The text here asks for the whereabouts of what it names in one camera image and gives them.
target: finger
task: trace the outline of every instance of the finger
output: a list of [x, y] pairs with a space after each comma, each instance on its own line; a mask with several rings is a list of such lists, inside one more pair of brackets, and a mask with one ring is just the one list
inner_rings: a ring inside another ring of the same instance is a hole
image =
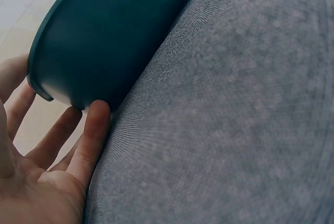
[[26, 158], [40, 168], [49, 168], [57, 158], [61, 147], [79, 124], [81, 116], [81, 111], [73, 107], [68, 108], [41, 142], [26, 155]]
[[10, 58], [0, 64], [0, 99], [5, 103], [27, 75], [28, 55]]
[[26, 84], [16, 101], [7, 110], [7, 129], [8, 137], [11, 141], [14, 140], [17, 131], [26, 116], [28, 110], [30, 109], [33, 101], [35, 100], [36, 94], [32, 88]]
[[77, 147], [79, 146], [79, 143], [81, 141], [82, 135], [80, 138], [75, 142], [75, 144], [72, 146], [71, 150], [58, 162], [56, 165], [54, 165], [51, 169], [50, 172], [56, 171], [56, 170], [61, 170], [61, 171], [66, 171], [68, 168], [68, 165], [70, 164], [73, 154]]
[[67, 172], [87, 188], [97, 160], [103, 148], [110, 126], [110, 108], [98, 100], [90, 106], [83, 135], [75, 150]]
[[14, 162], [7, 138], [6, 111], [0, 105], [0, 179], [9, 178], [14, 174]]

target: skin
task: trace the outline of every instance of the skin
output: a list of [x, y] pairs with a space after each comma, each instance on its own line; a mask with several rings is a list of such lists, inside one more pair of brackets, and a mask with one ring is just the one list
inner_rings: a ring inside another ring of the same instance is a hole
[[82, 113], [70, 107], [22, 156], [13, 145], [35, 93], [25, 84], [12, 107], [4, 104], [25, 79], [27, 55], [0, 64], [0, 223], [82, 223], [86, 191], [110, 125], [110, 108], [95, 101], [85, 129], [69, 153], [49, 168]]

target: gray fabric surface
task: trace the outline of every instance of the gray fabric surface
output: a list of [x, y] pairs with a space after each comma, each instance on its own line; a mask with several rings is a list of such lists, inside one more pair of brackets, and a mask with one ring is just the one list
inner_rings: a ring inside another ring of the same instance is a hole
[[86, 223], [334, 223], [334, 0], [191, 0], [117, 115]]

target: floor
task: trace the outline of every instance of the floor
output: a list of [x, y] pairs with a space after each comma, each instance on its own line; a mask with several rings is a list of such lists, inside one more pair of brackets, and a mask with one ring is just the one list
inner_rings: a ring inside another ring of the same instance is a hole
[[[35, 33], [54, 2], [55, 0], [0, 0], [0, 61], [29, 52]], [[66, 108], [66, 105], [59, 102], [46, 102], [37, 97], [17, 134], [15, 145], [18, 150], [22, 154], [30, 151]], [[67, 153], [80, 136], [84, 118], [57, 160]]]

